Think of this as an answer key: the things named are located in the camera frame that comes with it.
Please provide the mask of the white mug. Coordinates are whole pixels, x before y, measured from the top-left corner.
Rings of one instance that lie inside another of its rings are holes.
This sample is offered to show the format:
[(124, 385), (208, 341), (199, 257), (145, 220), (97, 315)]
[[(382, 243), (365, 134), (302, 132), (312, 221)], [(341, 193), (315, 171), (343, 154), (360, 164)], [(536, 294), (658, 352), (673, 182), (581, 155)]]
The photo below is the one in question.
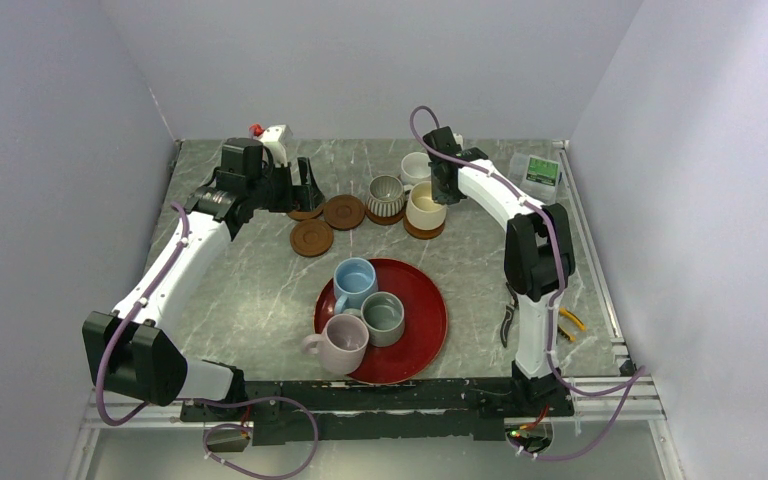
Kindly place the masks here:
[(400, 178), (405, 185), (416, 185), (431, 178), (430, 158), (424, 152), (412, 152), (400, 163)]

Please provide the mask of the cream yellow mug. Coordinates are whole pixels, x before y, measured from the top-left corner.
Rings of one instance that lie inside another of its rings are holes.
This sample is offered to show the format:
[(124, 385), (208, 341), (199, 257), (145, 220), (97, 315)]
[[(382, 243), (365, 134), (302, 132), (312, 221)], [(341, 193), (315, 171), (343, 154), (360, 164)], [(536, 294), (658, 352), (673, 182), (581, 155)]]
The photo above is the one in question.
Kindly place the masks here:
[(424, 181), (414, 185), (407, 196), (406, 217), (416, 229), (435, 230), (445, 222), (447, 207), (437, 203), (432, 193), (432, 183)]

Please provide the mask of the grey ribbed mug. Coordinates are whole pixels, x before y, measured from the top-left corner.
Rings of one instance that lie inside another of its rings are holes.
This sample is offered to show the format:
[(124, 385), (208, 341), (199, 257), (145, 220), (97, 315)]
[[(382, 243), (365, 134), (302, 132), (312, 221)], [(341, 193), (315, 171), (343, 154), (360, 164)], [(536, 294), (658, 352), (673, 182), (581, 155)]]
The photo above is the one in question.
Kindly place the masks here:
[(366, 206), (382, 218), (396, 216), (405, 207), (409, 187), (392, 175), (379, 175), (368, 186)]

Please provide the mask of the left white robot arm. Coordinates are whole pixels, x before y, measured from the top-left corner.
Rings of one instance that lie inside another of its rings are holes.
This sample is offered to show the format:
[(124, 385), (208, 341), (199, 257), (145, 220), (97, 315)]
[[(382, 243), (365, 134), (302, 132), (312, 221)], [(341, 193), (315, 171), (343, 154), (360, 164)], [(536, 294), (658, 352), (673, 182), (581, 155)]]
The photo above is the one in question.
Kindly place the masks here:
[(178, 224), (155, 263), (108, 313), (93, 312), (82, 336), (98, 395), (106, 391), (165, 406), (207, 399), (224, 420), (247, 406), (241, 370), (187, 358), (168, 331), (214, 260), (258, 210), (312, 211), (324, 201), (311, 162), (292, 167), (280, 141), (230, 138), (209, 180), (182, 203)]

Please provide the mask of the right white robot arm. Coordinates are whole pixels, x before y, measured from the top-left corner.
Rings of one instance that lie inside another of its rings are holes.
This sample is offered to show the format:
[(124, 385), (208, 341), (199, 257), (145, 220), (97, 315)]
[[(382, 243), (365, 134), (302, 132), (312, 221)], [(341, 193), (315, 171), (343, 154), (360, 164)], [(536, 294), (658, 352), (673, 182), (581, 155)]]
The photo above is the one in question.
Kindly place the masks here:
[(504, 274), (518, 298), (513, 406), (524, 415), (559, 406), (568, 391), (554, 365), (555, 309), (575, 271), (566, 209), (529, 197), (486, 154), (477, 148), (462, 149), (448, 127), (425, 134), (419, 142), (430, 158), (433, 199), (453, 205), (470, 198), (505, 230)]

